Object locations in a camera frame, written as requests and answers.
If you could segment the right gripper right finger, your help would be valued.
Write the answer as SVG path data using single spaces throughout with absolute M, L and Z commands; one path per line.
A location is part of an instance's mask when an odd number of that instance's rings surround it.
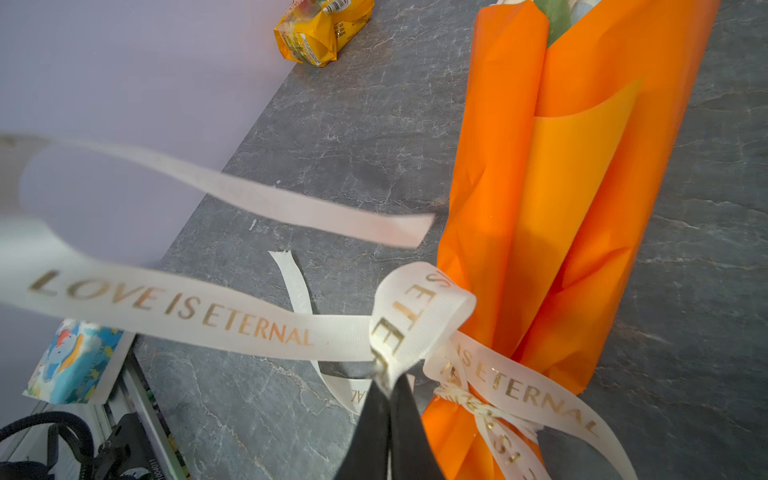
M 391 473 L 394 480 L 444 480 L 430 448 L 406 375 L 390 396 Z

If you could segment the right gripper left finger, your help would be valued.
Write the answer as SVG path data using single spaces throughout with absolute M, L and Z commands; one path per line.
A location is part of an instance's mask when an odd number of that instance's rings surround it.
M 336 480 L 386 480 L 389 468 L 390 405 L 373 382 Z

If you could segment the cream printed ribbon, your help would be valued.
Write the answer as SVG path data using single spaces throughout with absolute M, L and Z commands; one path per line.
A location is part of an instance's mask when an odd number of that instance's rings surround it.
M 291 360 L 370 361 L 373 384 L 391 395 L 415 364 L 437 395 L 471 413 L 508 479 L 544 479 L 533 452 L 549 427 L 590 444 L 624 479 L 635 470 L 606 422 L 582 400 L 535 371 L 460 332 L 477 304 L 435 266 L 414 262 L 379 284 L 370 314 L 316 315 L 304 277 L 275 254 L 292 301 L 283 309 L 251 295 L 161 271 L 104 262 L 73 249 L 19 201 L 27 165 L 51 139 L 1 138 L 1 300 L 173 341 Z

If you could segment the orange wrapping paper sheet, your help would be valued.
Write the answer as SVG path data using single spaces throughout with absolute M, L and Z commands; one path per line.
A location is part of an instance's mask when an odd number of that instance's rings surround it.
M 675 144 L 715 1 L 600 1 L 551 46 L 534 1 L 476 18 L 438 267 L 460 332 L 581 400 Z M 448 479 L 508 479 L 460 405 L 423 417 Z

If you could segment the white fake rose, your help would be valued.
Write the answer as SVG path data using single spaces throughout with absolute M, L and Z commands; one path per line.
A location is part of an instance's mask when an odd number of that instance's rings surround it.
M 600 0 L 534 0 L 535 6 L 549 22 L 547 46 L 551 46 L 599 3 Z

